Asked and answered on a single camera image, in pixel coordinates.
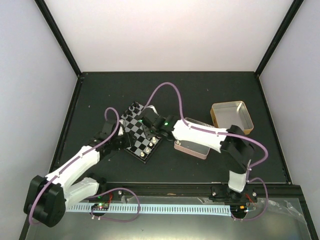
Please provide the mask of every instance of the black tabletop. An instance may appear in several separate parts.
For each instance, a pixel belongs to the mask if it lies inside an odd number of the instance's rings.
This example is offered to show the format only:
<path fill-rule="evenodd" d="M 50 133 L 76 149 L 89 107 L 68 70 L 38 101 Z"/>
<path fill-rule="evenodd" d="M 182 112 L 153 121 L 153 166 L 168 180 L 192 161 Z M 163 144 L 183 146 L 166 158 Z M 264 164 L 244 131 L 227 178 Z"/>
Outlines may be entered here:
<path fill-rule="evenodd" d="M 249 137 L 269 151 L 267 161 L 256 166 L 250 177 L 261 177 L 267 183 L 285 183 L 284 160 L 258 81 L 253 72 L 85 73 L 60 165 L 102 129 L 107 107 L 114 107 L 122 114 L 133 101 L 144 105 L 159 84 L 172 82 L 180 90 L 184 116 L 207 124 L 213 124 L 210 116 L 213 103 L 245 102 L 254 124 Z M 170 86 L 161 88 L 151 104 L 163 116 L 179 115 L 178 98 Z M 89 172 L 117 183 L 225 183 L 229 172 L 224 161 L 229 157 L 211 149 L 207 159 L 202 160 L 174 149 L 172 141 L 164 140 L 147 164 L 121 150 L 102 159 Z M 257 147 L 252 161 L 261 157 L 263 152 Z"/>

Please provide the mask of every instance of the white panel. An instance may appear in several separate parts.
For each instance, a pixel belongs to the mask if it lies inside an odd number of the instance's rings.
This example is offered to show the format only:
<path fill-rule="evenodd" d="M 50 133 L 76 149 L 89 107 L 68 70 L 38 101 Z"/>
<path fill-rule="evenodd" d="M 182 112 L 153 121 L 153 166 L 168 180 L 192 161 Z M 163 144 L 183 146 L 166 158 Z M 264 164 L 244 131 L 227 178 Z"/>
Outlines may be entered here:
<path fill-rule="evenodd" d="M 295 184 L 301 185 L 320 234 L 320 1 L 308 0 L 261 75 Z"/>
<path fill-rule="evenodd" d="M 30 181 L 46 175 L 76 75 L 33 0 L 0 7 L 0 239 L 17 240 Z"/>
<path fill-rule="evenodd" d="M 46 0 L 82 71 L 255 71 L 292 0 Z"/>

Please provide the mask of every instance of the purple cable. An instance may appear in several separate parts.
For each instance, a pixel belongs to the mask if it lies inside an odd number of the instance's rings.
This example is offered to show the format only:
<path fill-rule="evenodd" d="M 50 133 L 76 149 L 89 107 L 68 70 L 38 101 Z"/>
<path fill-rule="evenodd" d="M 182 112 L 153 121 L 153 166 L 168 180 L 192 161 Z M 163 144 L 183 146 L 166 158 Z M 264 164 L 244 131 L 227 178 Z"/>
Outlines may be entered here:
<path fill-rule="evenodd" d="M 114 219 L 114 218 L 104 217 L 104 216 L 101 216 L 100 218 L 101 218 L 101 219 L 105 219 L 105 220 L 109 220 L 109 221 L 113 221 L 113 222 L 118 222 L 118 223 L 129 223 L 129 222 L 132 222 L 132 221 L 135 220 L 135 219 L 138 217 L 138 215 L 139 215 L 139 212 L 140 212 L 140 201 L 139 201 L 138 196 L 137 196 L 133 191 L 131 191 L 130 189 L 124 188 L 124 187 L 117 187 L 117 188 L 113 188 L 113 189 L 111 189 L 111 190 L 105 191 L 105 192 L 103 192 L 103 193 L 100 193 L 100 194 L 98 194 L 98 195 L 90 196 L 90 197 L 87 197 L 87 198 L 88 198 L 88 199 L 97 198 L 97 197 L 100 197 L 100 196 L 109 194 L 109 193 L 111 193 L 111 192 L 113 192 L 113 191 L 117 191 L 117 190 L 127 191 L 127 192 L 131 193 L 131 194 L 135 197 L 135 199 L 136 199 L 136 201 L 137 201 L 137 204 L 138 204 L 138 209 L 137 209 L 136 214 L 134 215 L 134 217 L 132 217 L 132 218 L 130 218 L 130 219 L 128 219 L 128 220 L 120 220 L 120 219 Z M 93 208 L 92 211 L 91 211 L 91 216 L 94 216 L 93 212 L 94 212 L 94 208 Z"/>
<path fill-rule="evenodd" d="M 91 152 L 92 150 L 94 150 L 94 149 L 100 147 L 101 145 L 105 144 L 105 143 L 106 143 L 107 141 L 109 141 L 109 140 L 113 137 L 113 135 L 115 135 L 115 133 L 117 132 L 117 129 L 118 129 L 118 127 L 119 127 L 119 120 L 120 120 L 119 114 L 118 114 L 117 110 L 114 109 L 113 107 L 108 107 L 108 108 L 105 110 L 105 112 L 104 112 L 104 118 L 105 118 L 105 120 L 108 120 L 108 119 L 107 119 L 107 113 L 108 113 L 109 110 L 112 110 L 112 111 L 115 113 L 115 115 L 116 115 L 116 126 L 115 126 L 113 132 L 110 134 L 110 136 L 108 136 L 108 137 L 107 137 L 105 140 L 103 140 L 101 143 L 99 143 L 99 144 L 97 144 L 96 146 L 94 146 L 94 147 L 88 149 L 87 151 L 85 151 L 85 152 L 82 154 L 82 156 L 86 155 L 87 153 Z M 73 163 L 74 163 L 75 161 L 77 161 L 79 158 L 80 158 L 79 155 L 76 156 L 72 161 L 70 161 L 66 166 L 64 166 L 64 167 L 59 171 L 59 174 L 62 174 L 68 167 L 70 167 L 71 164 L 73 164 Z M 34 200 L 34 202 L 33 202 L 33 204 L 32 204 L 30 213 L 29 213 L 29 218 L 28 218 L 28 219 L 29 219 L 29 224 L 30 224 L 30 225 L 38 224 L 38 223 L 34 223 L 33 220 L 32 220 L 32 216 L 34 215 L 35 208 L 36 208 L 37 203 L 39 202 L 41 196 L 43 195 L 43 193 L 46 191 L 46 189 L 49 187 L 49 185 L 50 185 L 56 178 L 58 178 L 58 176 L 54 176 L 50 181 L 48 181 L 48 182 L 43 186 L 43 188 L 42 188 L 41 191 L 38 193 L 38 195 L 36 196 L 36 198 L 35 198 L 35 200 Z"/>
<path fill-rule="evenodd" d="M 161 88 L 161 87 L 164 86 L 164 85 L 170 85 L 171 87 L 174 88 L 174 90 L 175 90 L 175 92 L 176 92 L 176 94 L 177 94 L 177 97 L 178 97 L 178 101 L 179 101 L 179 113 L 180 113 L 181 120 L 183 121 L 183 123 L 184 123 L 185 125 L 189 126 L 188 123 L 186 122 L 185 117 L 184 117 L 184 114 L 183 114 L 181 94 L 180 94 L 177 86 L 174 85 L 174 84 L 171 83 L 171 82 L 163 82 L 163 83 L 161 83 L 159 86 L 157 86 L 157 87 L 155 88 L 155 90 L 153 91 L 153 93 L 151 94 L 149 100 L 147 101 L 147 103 L 146 103 L 146 105 L 145 105 L 144 107 L 149 106 L 152 98 L 154 97 L 154 95 L 156 94 L 156 92 L 158 91 L 158 89 Z M 246 140 L 246 141 L 248 141 L 248 142 L 251 142 L 251 143 L 259 146 L 260 148 L 262 148 L 262 150 L 264 151 L 264 157 L 261 158 L 259 161 L 255 162 L 255 163 L 253 163 L 253 164 L 250 164 L 250 165 L 248 166 L 248 173 L 247 173 L 247 175 L 246 175 L 246 176 L 247 176 L 247 180 L 248 180 L 249 171 L 251 170 L 251 168 L 254 167 L 254 166 L 257 166 L 258 164 L 261 164 L 261 163 L 264 162 L 264 161 L 268 158 L 268 156 L 269 156 L 268 150 L 267 150 L 267 148 L 266 148 L 265 146 L 263 146 L 260 142 L 254 140 L 254 139 L 251 139 L 251 138 L 249 138 L 249 137 L 247 137 L 247 136 L 237 135 L 237 134 L 228 133 L 228 132 L 215 132 L 215 131 L 210 131 L 210 130 L 202 129 L 202 128 L 199 128 L 199 127 L 196 127 L 196 126 L 191 126 L 190 128 L 195 129 L 195 130 L 198 130 L 198 131 L 206 132 L 206 133 L 209 133 L 209 134 L 224 135 L 224 136 L 230 136 L 230 137 L 235 137 L 235 138 L 243 139 L 243 140 Z"/>
<path fill-rule="evenodd" d="M 231 213 L 231 216 L 232 216 L 233 219 L 235 219 L 235 220 L 240 220 L 240 221 L 252 221 L 252 220 L 256 220 L 256 219 L 260 218 L 260 217 L 266 212 L 267 207 L 268 207 L 268 203 L 269 203 L 269 196 L 268 196 L 267 186 L 266 186 L 265 182 L 264 182 L 260 177 L 252 178 L 252 179 L 249 181 L 249 183 L 252 183 L 252 182 L 254 182 L 254 181 L 256 181 L 256 180 L 259 180 L 259 181 L 262 183 L 262 185 L 263 185 L 263 187 L 264 187 L 264 191 L 265 191 L 265 206 L 264 206 L 262 212 L 261 212 L 260 214 L 258 214 L 257 216 L 252 217 L 252 218 L 249 218 L 249 219 L 236 218 L 236 217 Z"/>

